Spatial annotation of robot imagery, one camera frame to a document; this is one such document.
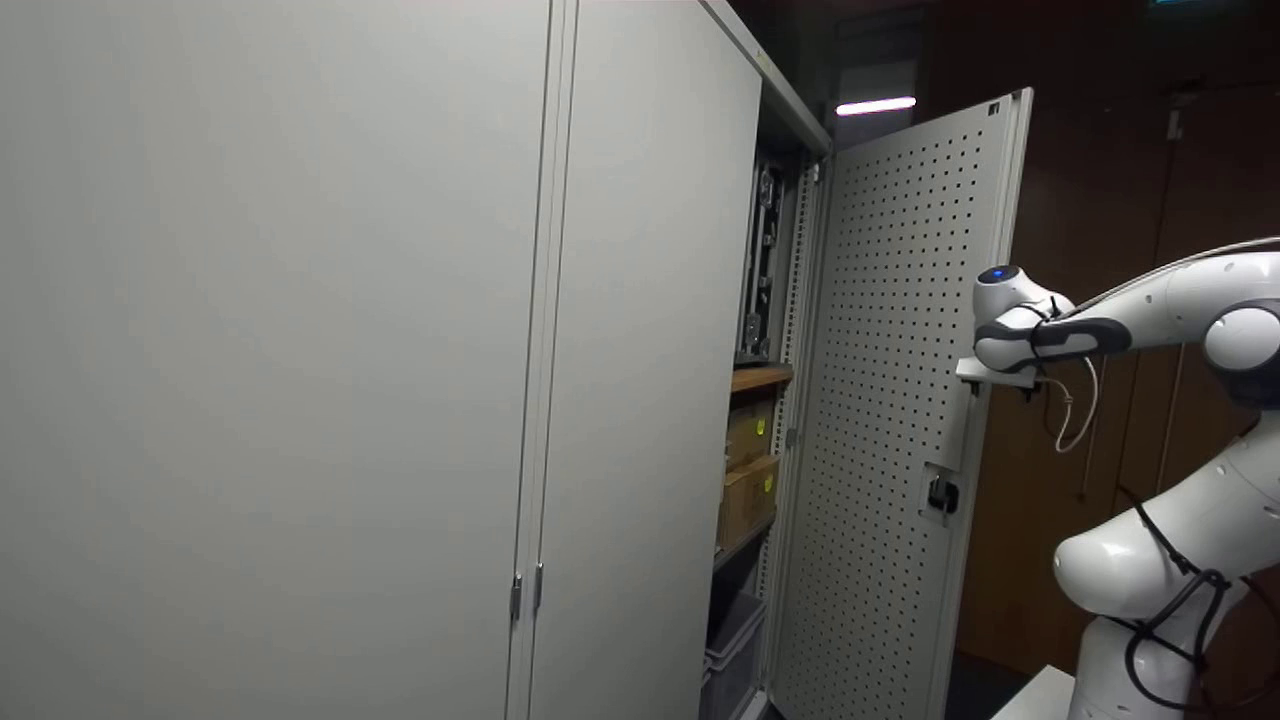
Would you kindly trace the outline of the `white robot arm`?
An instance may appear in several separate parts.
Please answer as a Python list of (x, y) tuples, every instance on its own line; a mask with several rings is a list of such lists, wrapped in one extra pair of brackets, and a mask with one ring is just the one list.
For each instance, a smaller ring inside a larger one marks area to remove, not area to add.
[(1044, 581), (1073, 674), (1063, 720), (1238, 720), (1277, 688), (1253, 593), (1280, 564), (1280, 248), (1135, 259), (1097, 287), (1027, 264), (972, 276), (965, 357), (1027, 400), (1056, 483)]

